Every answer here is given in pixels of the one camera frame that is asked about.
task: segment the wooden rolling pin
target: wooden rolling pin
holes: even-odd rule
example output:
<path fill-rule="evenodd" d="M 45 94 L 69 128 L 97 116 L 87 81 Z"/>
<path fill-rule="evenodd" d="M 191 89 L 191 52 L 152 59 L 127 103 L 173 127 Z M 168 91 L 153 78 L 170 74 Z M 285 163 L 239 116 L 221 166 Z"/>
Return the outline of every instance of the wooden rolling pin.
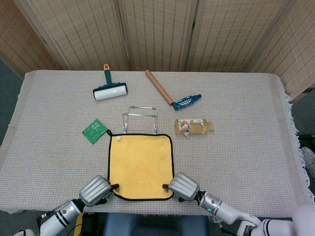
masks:
<path fill-rule="evenodd" d="M 163 89 L 163 87 L 159 84 L 159 82 L 156 80 L 154 75 L 149 71 L 146 70 L 146 75 L 148 76 L 149 80 L 152 82 L 152 84 L 157 88 L 157 90 L 160 92 L 162 97 L 167 101 L 169 105 L 173 104 L 173 99 L 168 95 L 168 93 Z"/>

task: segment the woven panel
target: woven panel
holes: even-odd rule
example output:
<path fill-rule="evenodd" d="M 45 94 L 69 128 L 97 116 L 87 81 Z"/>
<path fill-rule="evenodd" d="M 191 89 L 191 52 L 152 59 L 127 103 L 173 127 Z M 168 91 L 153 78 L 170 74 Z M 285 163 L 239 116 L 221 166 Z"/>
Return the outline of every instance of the woven panel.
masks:
<path fill-rule="evenodd" d="M 250 71 L 278 75 L 292 99 L 315 83 L 315 1 L 295 1 Z"/>
<path fill-rule="evenodd" d="M 129 70 L 114 0 L 28 0 L 68 69 Z"/>
<path fill-rule="evenodd" d="M 205 0 L 196 16 L 188 71 L 240 72 L 288 0 Z"/>
<path fill-rule="evenodd" d="M 11 0 L 0 4 L 0 56 L 14 71 L 61 69 Z"/>
<path fill-rule="evenodd" d="M 195 0 L 120 0 L 133 70 L 183 71 Z"/>
<path fill-rule="evenodd" d="M 289 217 L 298 205 L 312 202 L 284 88 L 276 75 L 154 75 L 174 99 L 198 93 L 202 98 L 175 112 L 144 72 L 113 71 L 113 78 L 128 84 L 129 93 L 102 101 L 95 101 L 92 94 L 103 83 L 102 71 L 27 74 L 0 149 L 0 209 L 53 209 L 77 198 L 95 175 L 107 176 L 110 137 L 104 134 L 92 145 L 81 132 L 98 118 L 114 134 L 121 133 L 122 113 L 130 105 L 157 107 L 157 132 L 172 138 L 175 173 L 185 173 L 202 190 L 233 207 L 257 216 Z M 214 131 L 187 139 L 175 134 L 176 118 L 206 118 L 214 123 Z M 128 119 L 128 133 L 152 133 L 153 126 L 153 118 Z M 105 205 L 85 210 L 208 213 L 196 202 L 109 199 Z"/>

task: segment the lint roller handle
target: lint roller handle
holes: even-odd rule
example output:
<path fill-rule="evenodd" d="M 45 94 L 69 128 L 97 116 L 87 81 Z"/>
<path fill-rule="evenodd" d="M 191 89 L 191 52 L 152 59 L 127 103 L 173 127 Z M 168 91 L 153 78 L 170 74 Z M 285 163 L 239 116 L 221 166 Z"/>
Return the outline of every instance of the lint roller handle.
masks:
<path fill-rule="evenodd" d="M 160 92 L 162 97 L 167 101 L 169 105 L 173 104 L 173 99 L 168 95 L 168 93 L 163 89 L 163 87 L 159 84 L 159 82 L 156 80 L 154 75 L 149 71 L 146 70 L 146 75 L 148 76 L 149 80 L 152 82 L 152 84 L 157 88 L 157 90 Z"/>
<path fill-rule="evenodd" d="M 104 73 L 105 73 L 106 83 L 108 85 L 111 85 L 112 84 L 112 77 L 110 76 L 110 70 L 109 70 L 108 64 L 104 64 Z"/>

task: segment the textured tablecloth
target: textured tablecloth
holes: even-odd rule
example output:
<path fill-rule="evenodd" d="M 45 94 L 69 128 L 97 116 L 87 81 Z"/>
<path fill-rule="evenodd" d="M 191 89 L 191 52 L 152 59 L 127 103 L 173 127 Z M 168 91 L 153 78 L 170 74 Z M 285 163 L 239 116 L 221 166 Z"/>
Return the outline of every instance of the textured tablecloth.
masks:
<path fill-rule="evenodd" d="M 128 95 L 95 101 L 103 71 L 33 71 L 0 149 L 0 209 L 49 210 L 77 198 L 95 175 L 107 176 L 109 136 L 92 145 L 82 131 L 96 118 L 122 133 L 128 106 L 158 108 L 158 133 L 173 141 L 175 173 L 183 172 L 218 198 L 256 216 L 287 217 L 314 203 L 298 148 L 288 97 L 275 75 L 154 72 L 177 100 L 202 94 L 174 111 L 144 72 L 112 71 Z M 176 118 L 206 118 L 215 130 L 190 139 L 175 135 Z M 154 121 L 132 117 L 129 132 L 152 133 Z M 128 202 L 115 196 L 85 211 L 141 214 L 207 214 L 196 203 Z"/>

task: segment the bottle label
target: bottle label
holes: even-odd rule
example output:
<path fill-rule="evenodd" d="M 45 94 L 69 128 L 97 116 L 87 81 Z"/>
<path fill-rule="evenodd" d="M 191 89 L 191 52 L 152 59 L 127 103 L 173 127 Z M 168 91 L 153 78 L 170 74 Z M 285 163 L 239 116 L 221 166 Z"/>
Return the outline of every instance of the bottle label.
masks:
<path fill-rule="evenodd" d="M 195 124 L 203 125 L 203 120 L 202 119 L 179 119 L 178 120 L 179 131 L 181 131 L 181 132 L 189 132 L 190 131 L 190 121 L 192 121 Z"/>

